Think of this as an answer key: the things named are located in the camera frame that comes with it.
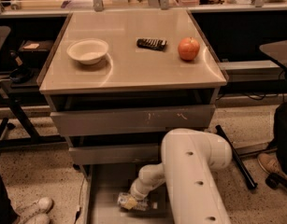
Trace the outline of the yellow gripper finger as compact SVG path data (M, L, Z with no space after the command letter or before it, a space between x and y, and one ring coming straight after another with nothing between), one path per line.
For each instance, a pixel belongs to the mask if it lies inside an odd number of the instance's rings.
M122 205L125 209L131 210L137 205L137 200L133 197L130 197L124 201L124 204Z

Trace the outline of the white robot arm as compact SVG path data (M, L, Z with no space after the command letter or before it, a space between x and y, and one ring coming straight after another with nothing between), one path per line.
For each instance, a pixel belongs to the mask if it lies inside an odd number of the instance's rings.
M231 224L211 172L232 160L228 142L215 133L190 129L168 132L161 143L161 162L143 166L118 205L148 211L151 191L165 184L175 224Z

